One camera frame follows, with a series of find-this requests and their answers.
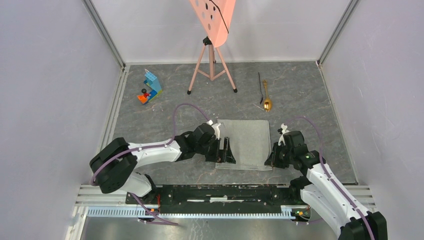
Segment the grey cloth napkin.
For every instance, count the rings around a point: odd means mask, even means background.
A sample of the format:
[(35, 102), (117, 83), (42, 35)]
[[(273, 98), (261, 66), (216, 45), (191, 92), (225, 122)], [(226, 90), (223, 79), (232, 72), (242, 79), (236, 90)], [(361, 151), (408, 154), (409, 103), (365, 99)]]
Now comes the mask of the grey cloth napkin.
[(217, 163), (216, 169), (271, 171), (265, 161), (271, 154), (270, 126), (268, 120), (219, 119), (221, 136), (229, 138), (236, 163)]

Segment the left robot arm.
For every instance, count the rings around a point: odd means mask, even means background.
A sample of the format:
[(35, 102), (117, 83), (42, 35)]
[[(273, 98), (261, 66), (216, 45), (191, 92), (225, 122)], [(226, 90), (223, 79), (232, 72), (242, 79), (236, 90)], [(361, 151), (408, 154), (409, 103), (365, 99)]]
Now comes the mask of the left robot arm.
[(212, 163), (236, 164), (230, 139), (223, 135), (223, 123), (211, 120), (193, 131), (186, 131), (168, 140), (153, 143), (129, 143), (123, 137), (112, 140), (89, 162), (93, 172), (91, 184), (103, 194), (117, 190), (144, 197), (154, 189), (146, 174), (136, 170), (156, 163), (174, 163), (202, 155)]

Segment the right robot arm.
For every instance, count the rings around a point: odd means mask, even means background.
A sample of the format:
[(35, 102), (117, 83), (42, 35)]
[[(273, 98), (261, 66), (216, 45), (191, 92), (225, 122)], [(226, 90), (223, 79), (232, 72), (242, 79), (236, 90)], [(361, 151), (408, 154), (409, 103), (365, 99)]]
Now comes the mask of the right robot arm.
[(331, 227), (339, 240), (386, 240), (386, 218), (371, 212), (337, 179), (325, 159), (309, 150), (300, 131), (283, 125), (266, 166), (285, 169), (293, 166), (301, 176), (289, 183), (290, 196), (312, 207)]

